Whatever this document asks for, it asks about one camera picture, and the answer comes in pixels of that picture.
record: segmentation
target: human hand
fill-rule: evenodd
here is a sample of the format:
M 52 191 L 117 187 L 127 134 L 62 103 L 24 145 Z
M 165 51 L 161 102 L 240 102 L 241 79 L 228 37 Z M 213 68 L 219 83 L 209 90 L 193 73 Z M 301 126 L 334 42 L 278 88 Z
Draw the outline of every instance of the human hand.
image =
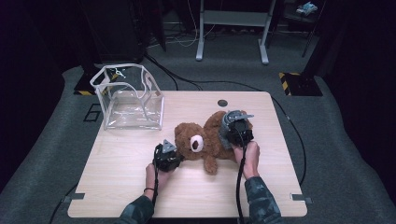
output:
M 164 186 L 166 185 L 169 177 L 175 170 L 169 171 L 169 172 L 164 172 L 164 171 L 158 171 L 158 192 L 160 192 Z M 154 189 L 155 187 L 155 168 L 152 163 L 150 163 L 146 167 L 146 190 L 144 192 L 144 195 L 146 195 L 150 200 L 152 200 L 154 196 Z
M 236 162 L 241 165 L 244 151 L 241 147 L 233 145 Z M 260 176 L 257 168 L 259 166 L 260 147 L 257 142 L 251 141 L 247 144 L 247 152 L 245 154 L 244 177 L 249 179 L 253 176 Z

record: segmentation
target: human arm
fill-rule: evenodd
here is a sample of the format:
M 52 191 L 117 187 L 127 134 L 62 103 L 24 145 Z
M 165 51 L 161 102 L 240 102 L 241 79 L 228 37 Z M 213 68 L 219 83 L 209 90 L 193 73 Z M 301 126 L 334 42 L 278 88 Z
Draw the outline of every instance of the human arm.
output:
M 243 158 L 243 149 L 233 146 L 233 151 L 235 159 L 240 165 Z M 249 223 L 283 223 L 275 198 L 260 177 L 258 171 L 259 157 L 259 145 L 254 141 L 249 142 L 243 171 L 249 204 Z
M 158 192 L 161 192 L 166 185 L 170 175 L 174 171 L 158 172 Z M 143 194 L 133 202 L 129 203 L 122 211 L 116 224 L 135 224 L 146 223 L 154 214 L 155 169 L 153 164 L 146 167 L 146 188 Z

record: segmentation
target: gray carpet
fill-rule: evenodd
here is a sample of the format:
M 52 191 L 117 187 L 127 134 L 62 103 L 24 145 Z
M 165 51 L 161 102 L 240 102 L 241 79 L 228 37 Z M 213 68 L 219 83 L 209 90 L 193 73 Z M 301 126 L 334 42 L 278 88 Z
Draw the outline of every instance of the gray carpet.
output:
M 301 57 L 302 35 L 277 34 L 268 49 L 269 65 L 262 65 L 256 35 L 216 36 L 206 40 L 204 59 L 195 61 L 197 43 L 148 48 L 148 54 L 170 71 L 193 80 L 230 80 L 268 91 L 277 99 L 298 129 L 306 150 L 306 177 L 302 185 L 313 204 L 305 217 L 286 218 L 286 223 L 396 223 L 396 209 L 376 172 L 368 166 L 348 138 L 337 103 L 321 77 L 316 81 L 322 97 L 286 96 L 279 72 L 301 72 L 314 48 Z M 142 62 L 160 88 L 175 90 L 164 71 L 148 60 Z M 82 75 L 80 67 L 64 72 L 65 88 L 45 130 L 0 195 L 0 223 L 46 223 L 52 211 L 79 180 L 89 157 L 102 116 L 84 122 L 96 96 L 73 94 Z M 182 91 L 196 91 L 178 81 Z M 200 84 L 205 91 L 254 91 L 227 84 Z M 304 156 L 296 132 L 276 105 L 298 178 Z M 62 203 L 53 223 L 112 223 L 114 218 L 71 218 L 69 204 Z M 154 223 L 236 223 L 235 219 L 153 219 Z

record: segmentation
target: forearm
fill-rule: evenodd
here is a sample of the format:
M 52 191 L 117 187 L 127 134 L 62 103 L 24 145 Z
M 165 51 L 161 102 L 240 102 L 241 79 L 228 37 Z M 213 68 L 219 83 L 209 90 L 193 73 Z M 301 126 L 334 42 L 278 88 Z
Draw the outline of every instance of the forearm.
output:
M 245 182 L 249 203 L 249 223 L 283 223 L 275 198 L 262 178 L 253 176 Z
M 116 224 L 146 223 L 154 214 L 154 206 L 151 199 L 145 195 L 140 196 L 129 203 L 122 211 Z

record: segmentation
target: teddy bear leg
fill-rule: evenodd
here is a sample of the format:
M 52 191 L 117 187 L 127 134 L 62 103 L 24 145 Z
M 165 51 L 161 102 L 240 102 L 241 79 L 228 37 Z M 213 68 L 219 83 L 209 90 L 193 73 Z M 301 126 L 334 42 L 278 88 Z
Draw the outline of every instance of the teddy bear leg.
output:
M 216 158 L 207 157 L 204 159 L 204 167 L 210 175 L 215 175 L 218 171 L 218 163 L 216 162 Z

